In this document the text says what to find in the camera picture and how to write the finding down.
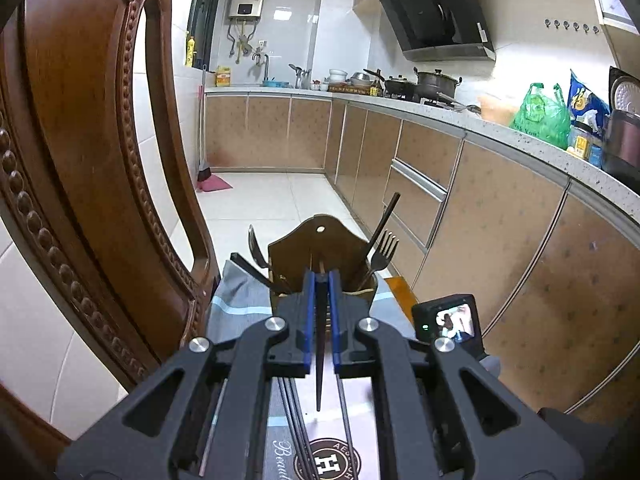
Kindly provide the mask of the black spoon in holder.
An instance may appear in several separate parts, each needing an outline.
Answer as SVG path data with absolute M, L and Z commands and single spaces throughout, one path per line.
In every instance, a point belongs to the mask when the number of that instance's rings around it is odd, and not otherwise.
M 269 269 L 270 265 L 262 254 L 262 250 L 259 247 L 258 240 L 255 234 L 254 226 L 251 224 L 248 226 L 248 247 L 250 248 L 250 254 L 254 259 L 254 263 L 256 263 L 261 269 Z

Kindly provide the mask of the black fork in holder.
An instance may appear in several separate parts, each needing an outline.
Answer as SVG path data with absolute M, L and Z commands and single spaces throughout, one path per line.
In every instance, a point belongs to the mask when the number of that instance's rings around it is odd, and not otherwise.
M 367 282 L 376 272 L 383 271 L 388 267 L 390 262 L 393 260 L 393 256 L 395 255 L 398 245 L 399 240 L 396 235 L 389 230 L 385 230 L 375 247 L 375 251 L 370 261 L 370 269 L 357 286 L 358 290 L 364 289 Z

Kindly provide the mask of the green plastic bag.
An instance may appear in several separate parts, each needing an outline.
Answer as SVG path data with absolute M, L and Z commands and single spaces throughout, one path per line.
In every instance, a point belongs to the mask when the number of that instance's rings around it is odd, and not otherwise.
M 547 96 L 541 82 L 531 84 L 510 127 L 566 150 L 570 135 L 570 112 L 561 86 L 555 84 L 553 96 Z

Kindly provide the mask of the yellow box on counter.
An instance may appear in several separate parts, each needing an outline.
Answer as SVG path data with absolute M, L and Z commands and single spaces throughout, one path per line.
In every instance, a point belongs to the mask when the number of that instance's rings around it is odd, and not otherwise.
M 229 66 L 218 66 L 216 68 L 215 86 L 220 88 L 231 86 L 231 68 Z

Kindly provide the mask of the yellow bottle on sill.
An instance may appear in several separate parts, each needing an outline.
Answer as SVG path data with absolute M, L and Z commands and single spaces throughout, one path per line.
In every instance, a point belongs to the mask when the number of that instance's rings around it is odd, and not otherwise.
M 188 40 L 186 40 L 186 67 L 193 66 L 195 53 L 195 39 L 193 36 L 190 36 Z

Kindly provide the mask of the grey striped table cloth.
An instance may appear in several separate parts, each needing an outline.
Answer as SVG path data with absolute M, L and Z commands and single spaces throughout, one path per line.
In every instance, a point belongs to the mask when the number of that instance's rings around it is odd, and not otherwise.
M 270 290 L 251 278 L 235 263 L 224 264 L 222 281 L 209 310 L 207 338 L 217 342 L 239 337 L 252 324 L 271 315 Z M 378 479 L 378 442 L 371 381 L 343 382 L 352 443 L 348 443 L 341 413 L 340 395 L 332 358 L 324 359 L 321 410 L 316 410 L 316 386 L 310 374 L 296 382 L 314 461 L 321 479 Z M 267 422 L 265 479 L 299 479 L 303 474 L 299 454 L 288 426 L 279 385 L 271 387 Z

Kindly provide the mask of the black chopstick on table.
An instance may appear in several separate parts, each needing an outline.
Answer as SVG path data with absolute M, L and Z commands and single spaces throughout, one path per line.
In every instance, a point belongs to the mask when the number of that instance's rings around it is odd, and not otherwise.
M 347 408 L 347 403 L 346 403 L 344 384 L 343 384 L 342 378 L 340 376 L 338 376 L 337 374 L 335 374 L 335 379 L 336 379 L 336 385 L 337 385 L 338 400 L 340 400 L 340 407 L 341 407 L 341 414 L 342 414 L 342 421 L 343 421 L 343 426 L 344 426 L 344 431 L 345 431 L 345 437 L 346 437 L 346 442 L 347 442 L 347 447 L 348 447 L 349 465 L 350 465 L 350 468 L 352 468 L 352 478 L 354 480 L 358 480 L 359 479 L 359 477 L 358 477 L 358 467 L 357 467 L 357 463 L 356 463 L 356 455 L 355 455 L 355 450 L 354 450 L 354 444 L 352 443 L 352 430 L 350 430 L 350 423 L 349 423 L 349 417 L 348 417 L 348 408 Z

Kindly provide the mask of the carved wooden chair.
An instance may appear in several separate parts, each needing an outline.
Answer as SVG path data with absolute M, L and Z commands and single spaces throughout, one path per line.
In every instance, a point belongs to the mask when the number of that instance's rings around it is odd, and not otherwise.
M 160 221 L 134 122 L 134 48 L 194 261 Z M 1 214 L 66 321 L 127 389 L 206 332 L 219 281 L 183 151 L 171 0 L 1 0 Z

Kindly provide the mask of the wooden utensil holder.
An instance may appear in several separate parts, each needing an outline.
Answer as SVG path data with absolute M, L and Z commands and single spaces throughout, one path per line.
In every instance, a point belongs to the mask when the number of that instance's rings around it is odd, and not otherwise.
M 378 290 L 374 274 L 364 258 L 368 242 L 328 214 L 315 214 L 288 235 L 268 246 L 269 276 L 288 292 L 301 292 L 304 274 L 337 270 L 345 294 L 359 296 L 370 306 Z

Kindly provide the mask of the black wok pan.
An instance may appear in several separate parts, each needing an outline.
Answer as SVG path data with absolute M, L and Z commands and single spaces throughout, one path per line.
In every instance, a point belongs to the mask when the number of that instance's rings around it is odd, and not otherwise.
M 375 77 L 382 82 L 384 92 L 390 99 L 412 101 L 414 98 L 414 92 L 416 91 L 416 85 L 408 81 L 405 78 L 385 78 L 382 76 L 380 70 L 363 70 L 366 74 Z

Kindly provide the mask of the dark cooking pot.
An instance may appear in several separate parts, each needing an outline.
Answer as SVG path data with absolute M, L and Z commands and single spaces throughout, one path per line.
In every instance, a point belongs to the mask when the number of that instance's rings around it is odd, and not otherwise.
M 456 98 L 457 88 L 462 83 L 462 78 L 454 78 L 444 74 L 441 70 L 419 70 L 413 67 L 416 74 L 416 88 L 414 94 L 418 98 L 433 101 L 452 103 Z

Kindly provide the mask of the kitchen counter cabinets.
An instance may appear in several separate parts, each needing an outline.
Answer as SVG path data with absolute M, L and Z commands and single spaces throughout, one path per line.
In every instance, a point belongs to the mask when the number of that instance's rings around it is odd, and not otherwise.
M 311 91 L 213 89 L 217 171 L 320 172 L 366 233 L 396 202 L 417 300 L 474 295 L 503 381 L 534 408 L 616 422 L 639 404 L 639 197 L 470 114 Z

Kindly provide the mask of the pink dustpan with broom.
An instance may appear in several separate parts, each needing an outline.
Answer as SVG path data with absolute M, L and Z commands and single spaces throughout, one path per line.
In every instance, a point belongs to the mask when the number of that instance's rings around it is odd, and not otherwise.
M 203 193 L 230 190 L 231 185 L 210 169 L 205 153 L 205 87 L 198 87 L 198 176 L 196 188 Z

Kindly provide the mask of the black range hood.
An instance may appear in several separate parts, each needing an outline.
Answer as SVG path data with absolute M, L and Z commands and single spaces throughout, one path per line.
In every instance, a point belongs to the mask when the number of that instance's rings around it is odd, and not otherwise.
M 411 62 L 495 61 L 480 0 L 378 0 Z

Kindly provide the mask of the blue snack bag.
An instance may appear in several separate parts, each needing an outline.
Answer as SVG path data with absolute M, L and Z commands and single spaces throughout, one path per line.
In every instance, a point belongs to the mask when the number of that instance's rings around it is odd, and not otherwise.
M 590 165 L 601 168 L 605 126 L 610 116 L 608 104 L 580 82 L 574 72 L 570 72 L 567 109 L 570 113 L 570 133 L 566 150 Z

